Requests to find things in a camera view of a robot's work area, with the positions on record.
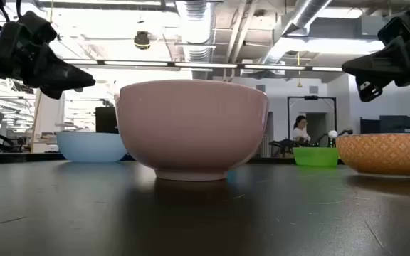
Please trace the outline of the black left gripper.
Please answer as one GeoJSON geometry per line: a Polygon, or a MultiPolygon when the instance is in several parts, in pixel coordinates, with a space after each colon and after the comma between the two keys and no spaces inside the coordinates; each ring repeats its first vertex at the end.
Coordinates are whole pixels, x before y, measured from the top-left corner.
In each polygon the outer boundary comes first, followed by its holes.
{"type": "Polygon", "coordinates": [[[91,87],[93,76],[57,58],[49,43],[57,33],[32,11],[0,26],[0,78],[22,80],[59,100],[63,90],[91,87]]]}

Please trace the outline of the blue bowl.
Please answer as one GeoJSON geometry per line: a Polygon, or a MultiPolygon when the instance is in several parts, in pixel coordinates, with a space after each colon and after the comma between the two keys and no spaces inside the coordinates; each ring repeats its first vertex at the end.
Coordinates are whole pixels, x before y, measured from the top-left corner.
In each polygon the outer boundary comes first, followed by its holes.
{"type": "Polygon", "coordinates": [[[110,163],[127,154],[119,134],[59,132],[56,138],[59,152],[69,161],[110,163]]]}

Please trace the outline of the orange patterned bowl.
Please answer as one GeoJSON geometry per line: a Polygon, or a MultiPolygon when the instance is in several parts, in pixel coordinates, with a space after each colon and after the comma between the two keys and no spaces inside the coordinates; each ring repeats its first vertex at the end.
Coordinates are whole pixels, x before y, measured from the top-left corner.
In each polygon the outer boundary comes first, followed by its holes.
{"type": "Polygon", "coordinates": [[[410,176],[410,133],[342,135],[340,160],[361,174],[410,176]]]}

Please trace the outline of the green plastic bowl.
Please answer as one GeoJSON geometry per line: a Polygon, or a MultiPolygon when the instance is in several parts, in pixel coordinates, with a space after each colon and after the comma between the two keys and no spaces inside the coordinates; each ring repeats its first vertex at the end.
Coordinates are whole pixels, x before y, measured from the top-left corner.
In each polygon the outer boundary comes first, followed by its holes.
{"type": "Polygon", "coordinates": [[[295,147],[293,155],[298,166],[336,166],[339,159],[337,149],[329,147],[295,147]]]}

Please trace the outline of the small dark monitor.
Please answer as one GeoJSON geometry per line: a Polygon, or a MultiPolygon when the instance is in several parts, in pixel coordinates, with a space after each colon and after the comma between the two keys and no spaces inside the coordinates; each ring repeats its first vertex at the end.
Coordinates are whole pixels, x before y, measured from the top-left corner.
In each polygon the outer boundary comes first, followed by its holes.
{"type": "Polygon", "coordinates": [[[364,119],[360,121],[360,134],[378,134],[380,133],[380,120],[379,119],[364,119]]]}

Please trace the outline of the wide dark monitor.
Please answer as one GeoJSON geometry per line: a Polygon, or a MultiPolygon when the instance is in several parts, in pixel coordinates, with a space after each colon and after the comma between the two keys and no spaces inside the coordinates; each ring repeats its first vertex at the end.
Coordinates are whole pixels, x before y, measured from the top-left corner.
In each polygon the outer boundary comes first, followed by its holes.
{"type": "Polygon", "coordinates": [[[410,133],[409,115],[382,115],[379,117],[381,133],[410,133]]]}

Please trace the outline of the black computer monitor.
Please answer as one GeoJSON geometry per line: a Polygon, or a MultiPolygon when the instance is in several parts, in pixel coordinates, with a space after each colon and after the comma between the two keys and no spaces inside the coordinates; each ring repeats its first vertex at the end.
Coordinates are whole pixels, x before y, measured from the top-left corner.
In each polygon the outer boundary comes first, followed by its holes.
{"type": "Polygon", "coordinates": [[[98,133],[119,133],[114,107],[95,108],[95,131],[98,133]]]}

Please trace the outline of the person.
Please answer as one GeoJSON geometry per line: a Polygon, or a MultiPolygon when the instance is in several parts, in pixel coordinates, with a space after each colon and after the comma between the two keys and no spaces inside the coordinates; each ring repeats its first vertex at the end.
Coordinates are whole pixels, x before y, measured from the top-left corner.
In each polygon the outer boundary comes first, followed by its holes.
{"type": "Polygon", "coordinates": [[[295,119],[293,125],[292,139],[298,142],[309,142],[311,140],[307,133],[307,119],[304,115],[299,115],[295,119]]]}

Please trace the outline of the dark ceiling lamp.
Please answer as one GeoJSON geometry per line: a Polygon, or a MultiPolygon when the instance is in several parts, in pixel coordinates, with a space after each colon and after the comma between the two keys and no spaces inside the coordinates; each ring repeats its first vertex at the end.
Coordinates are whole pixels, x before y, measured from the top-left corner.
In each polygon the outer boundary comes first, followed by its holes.
{"type": "Polygon", "coordinates": [[[139,50],[148,50],[151,47],[149,33],[147,31],[138,31],[133,39],[133,43],[139,50]]]}

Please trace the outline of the large pink ceramic bowl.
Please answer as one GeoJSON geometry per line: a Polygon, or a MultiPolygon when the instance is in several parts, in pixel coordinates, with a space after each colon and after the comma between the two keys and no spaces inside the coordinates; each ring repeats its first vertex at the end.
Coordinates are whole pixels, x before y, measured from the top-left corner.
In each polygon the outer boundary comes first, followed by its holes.
{"type": "Polygon", "coordinates": [[[215,80],[155,80],[124,86],[115,100],[129,155],[157,178],[216,181],[246,163],[262,141],[268,97],[215,80]]]}

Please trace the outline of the black metal frame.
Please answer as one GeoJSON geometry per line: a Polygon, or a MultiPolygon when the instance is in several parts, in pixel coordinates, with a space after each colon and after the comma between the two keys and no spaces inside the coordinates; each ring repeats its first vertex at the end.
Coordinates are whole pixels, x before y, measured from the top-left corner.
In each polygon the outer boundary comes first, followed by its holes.
{"type": "Polygon", "coordinates": [[[321,136],[337,131],[337,98],[317,95],[287,97],[288,138],[295,139],[294,124],[298,116],[306,118],[305,131],[314,141],[321,136]]]}

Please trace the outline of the silver ceiling duct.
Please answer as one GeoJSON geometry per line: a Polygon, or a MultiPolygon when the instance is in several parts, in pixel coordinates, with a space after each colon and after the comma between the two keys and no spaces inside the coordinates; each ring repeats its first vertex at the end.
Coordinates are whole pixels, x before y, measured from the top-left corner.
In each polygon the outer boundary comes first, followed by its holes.
{"type": "Polygon", "coordinates": [[[282,15],[275,25],[273,43],[266,55],[259,61],[264,65],[275,65],[288,52],[295,48],[295,41],[288,36],[307,36],[310,25],[333,0],[297,0],[295,8],[282,15]]]}

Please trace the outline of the ribbed ceiling duct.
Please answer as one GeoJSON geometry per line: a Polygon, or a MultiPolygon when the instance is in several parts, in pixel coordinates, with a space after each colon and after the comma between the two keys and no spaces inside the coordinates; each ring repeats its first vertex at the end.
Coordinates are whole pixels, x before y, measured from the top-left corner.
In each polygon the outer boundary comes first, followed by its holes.
{"type": "Polygon", "coordinates": [[[185,58],[189,62],[210,61],[211,29],[214,5],[205,1],[175,1],[180,18],[180,29],[185,58]]]}

